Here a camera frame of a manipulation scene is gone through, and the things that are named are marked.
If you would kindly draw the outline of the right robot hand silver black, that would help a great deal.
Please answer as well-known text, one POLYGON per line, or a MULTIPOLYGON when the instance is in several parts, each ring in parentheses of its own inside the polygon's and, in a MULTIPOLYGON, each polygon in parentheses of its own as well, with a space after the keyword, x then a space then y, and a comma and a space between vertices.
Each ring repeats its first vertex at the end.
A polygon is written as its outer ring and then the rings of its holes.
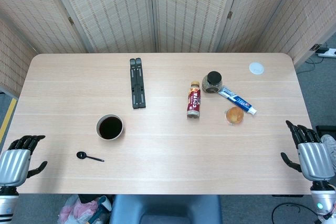
POLYGON ((334 175, 331 156, 318 134, 303 125, 294 125, 286 121, 296 146, 299 163, 291 161, 287 154, 280 153, 284 163, 303 174, 312 182, 328 181, 334 175))

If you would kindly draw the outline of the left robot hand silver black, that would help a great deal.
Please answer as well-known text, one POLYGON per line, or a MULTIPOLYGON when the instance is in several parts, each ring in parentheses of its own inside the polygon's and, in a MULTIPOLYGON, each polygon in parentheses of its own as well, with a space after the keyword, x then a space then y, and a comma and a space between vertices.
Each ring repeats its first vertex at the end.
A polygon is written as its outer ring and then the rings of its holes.
POLYGON ((47 166, 43 161, 39 167, 29 170, 31 156, 45 135, 25 135, 13 141, 0 157, 0 187, 18 187, 26 179, 42 172, 47 166))

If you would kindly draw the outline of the small black spoon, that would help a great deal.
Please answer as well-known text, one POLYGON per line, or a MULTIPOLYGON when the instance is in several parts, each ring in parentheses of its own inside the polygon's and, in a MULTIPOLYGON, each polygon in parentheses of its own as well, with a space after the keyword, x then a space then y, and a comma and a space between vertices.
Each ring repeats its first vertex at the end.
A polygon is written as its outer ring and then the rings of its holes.
POLYGON ((95 161, 104 162, 103 159, 88 156, 88 155, 87 155, 85 152, 83 152, 83 151, 79 151, 79 152, 77 152, 77 153, 76 153, 76 156, 77 156, 79 159, 89 158, 89 159, 92 159, 92 160, 95 160, 95 161))

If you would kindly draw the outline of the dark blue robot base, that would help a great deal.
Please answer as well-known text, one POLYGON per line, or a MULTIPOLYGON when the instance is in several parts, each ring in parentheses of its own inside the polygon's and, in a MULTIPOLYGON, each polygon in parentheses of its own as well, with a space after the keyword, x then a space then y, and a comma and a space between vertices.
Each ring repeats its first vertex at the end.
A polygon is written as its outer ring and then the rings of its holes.
POLYGON ((109 224, 222 224, 219 195, 116 195, 109 224))

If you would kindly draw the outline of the cup of dark coffee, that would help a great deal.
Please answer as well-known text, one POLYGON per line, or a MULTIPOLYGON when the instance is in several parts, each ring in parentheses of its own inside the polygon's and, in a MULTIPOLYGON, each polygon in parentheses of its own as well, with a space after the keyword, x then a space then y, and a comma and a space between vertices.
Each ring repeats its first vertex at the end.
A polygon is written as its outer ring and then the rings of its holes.
POLYGON ((123 133, 123 121, 114 114, 104 115, 98 120, 96 131, 103 140, 115 140, 123 133))

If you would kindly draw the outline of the red Costa coffee bottle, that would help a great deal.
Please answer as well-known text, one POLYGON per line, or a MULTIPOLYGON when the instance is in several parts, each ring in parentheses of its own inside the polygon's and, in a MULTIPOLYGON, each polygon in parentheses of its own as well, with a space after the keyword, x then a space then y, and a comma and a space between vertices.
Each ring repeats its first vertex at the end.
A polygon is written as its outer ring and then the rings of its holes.
POLYGON ((198 81, 191 82, 188 92, 187 117, 197 119, 200 116, 201 90, 198 81))

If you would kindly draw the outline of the grey mesh shoe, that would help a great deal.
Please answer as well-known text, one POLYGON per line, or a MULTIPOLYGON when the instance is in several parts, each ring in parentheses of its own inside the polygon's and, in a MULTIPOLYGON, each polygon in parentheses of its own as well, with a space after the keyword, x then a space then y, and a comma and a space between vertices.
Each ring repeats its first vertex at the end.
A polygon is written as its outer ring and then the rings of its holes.
POLYGON ((329 134, 325 134, 321 137, 321 141, 330 154, 333 169, 336 172, 336 139, 329 134))

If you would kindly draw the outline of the black floor object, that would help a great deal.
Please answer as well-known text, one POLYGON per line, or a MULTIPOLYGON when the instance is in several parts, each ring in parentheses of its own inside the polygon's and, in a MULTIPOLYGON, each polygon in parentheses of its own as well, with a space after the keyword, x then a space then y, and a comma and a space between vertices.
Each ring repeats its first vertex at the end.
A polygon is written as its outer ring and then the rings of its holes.
POLYGON ((336 126, 332 125, 317 125, 316 126, 317 134, 319 137, 323 135, 331 135, 336 139, 336 126))

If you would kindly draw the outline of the clear bag with pink contents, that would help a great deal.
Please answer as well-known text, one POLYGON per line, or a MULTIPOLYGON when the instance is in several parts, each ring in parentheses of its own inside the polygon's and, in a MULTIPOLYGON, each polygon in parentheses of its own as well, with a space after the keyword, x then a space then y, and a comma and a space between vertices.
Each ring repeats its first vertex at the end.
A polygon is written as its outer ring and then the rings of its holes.
POLYGON ((98 209, 101 196, 104 195, 72 195, 62 207, 57 224, 106 224, 111 212, 98 209))

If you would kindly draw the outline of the orange fruit jelly cup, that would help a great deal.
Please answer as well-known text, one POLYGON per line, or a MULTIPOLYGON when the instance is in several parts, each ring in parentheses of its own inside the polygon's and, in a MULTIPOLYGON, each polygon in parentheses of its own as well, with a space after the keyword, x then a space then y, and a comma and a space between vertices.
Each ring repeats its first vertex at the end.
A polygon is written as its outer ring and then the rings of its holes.
POLYGON ((239 125, 244 119, 244 111, 241 108, 234 106, 225 112, 225 118, 229 124, 239 125))

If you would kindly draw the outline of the blue white toothpaste tube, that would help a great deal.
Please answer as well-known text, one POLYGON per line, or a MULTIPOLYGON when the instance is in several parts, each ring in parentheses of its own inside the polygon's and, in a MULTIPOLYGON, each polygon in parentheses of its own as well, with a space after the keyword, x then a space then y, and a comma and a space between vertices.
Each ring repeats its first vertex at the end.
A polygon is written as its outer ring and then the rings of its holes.
POLYGON ((248 103, 246 100, 244 100, 234 92, 227 89, 225 86, 223 86, 219 90, 218 94, 230 100, 232 103, 244 110, 246 113, 249 113, 251 115, 255 115, 257 113, 257 110, 250 103, 248 103))

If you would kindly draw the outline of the blue white spray bottle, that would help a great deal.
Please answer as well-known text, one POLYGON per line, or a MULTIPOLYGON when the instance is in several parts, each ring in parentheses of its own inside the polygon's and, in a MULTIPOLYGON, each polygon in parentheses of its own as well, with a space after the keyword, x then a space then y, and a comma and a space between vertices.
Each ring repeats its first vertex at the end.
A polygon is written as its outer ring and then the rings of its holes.
POLYGON ((98 209, 105 212, 112 210, 112 204, 107 196, 101 196, 98 200, 98 209))

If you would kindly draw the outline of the white power strip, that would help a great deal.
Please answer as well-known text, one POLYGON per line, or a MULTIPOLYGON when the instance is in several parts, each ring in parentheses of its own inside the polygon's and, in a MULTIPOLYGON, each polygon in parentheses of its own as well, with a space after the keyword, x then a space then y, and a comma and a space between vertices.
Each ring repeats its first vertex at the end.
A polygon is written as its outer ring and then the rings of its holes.
POLYGON ((336 58, 336 48, 321 47, 316 51, 319 57, 336 58))

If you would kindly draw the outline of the glass jar black lid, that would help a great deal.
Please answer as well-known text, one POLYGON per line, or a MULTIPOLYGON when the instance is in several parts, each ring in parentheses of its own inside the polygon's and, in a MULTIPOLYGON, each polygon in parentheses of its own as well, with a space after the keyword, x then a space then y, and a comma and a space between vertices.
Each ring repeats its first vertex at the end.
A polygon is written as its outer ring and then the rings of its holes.
POLYGON ((222 88, 222 76, 217 71, 209 72, 202 81, 202 89, 207 93, 217 93, 222 88))

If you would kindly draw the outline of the black folded laptop stand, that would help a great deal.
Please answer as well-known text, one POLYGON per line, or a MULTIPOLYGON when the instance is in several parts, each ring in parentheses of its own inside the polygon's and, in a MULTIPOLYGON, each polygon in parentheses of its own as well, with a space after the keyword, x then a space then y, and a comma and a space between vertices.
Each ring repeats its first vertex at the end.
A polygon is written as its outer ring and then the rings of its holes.
POLYGON ((145 108, 145 91, 141 58, 130 59, 130 80, 132 107, 145 108))

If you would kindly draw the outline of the woven folding screen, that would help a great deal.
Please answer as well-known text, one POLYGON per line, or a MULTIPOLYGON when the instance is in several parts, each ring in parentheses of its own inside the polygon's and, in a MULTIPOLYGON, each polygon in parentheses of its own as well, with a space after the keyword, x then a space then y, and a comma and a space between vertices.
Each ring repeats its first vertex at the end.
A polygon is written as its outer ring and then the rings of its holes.
POLYGON ((336 0, 0 0, 0 91, 18 97, 37 54, 283 52, 298 66, 334 32, 336 0))

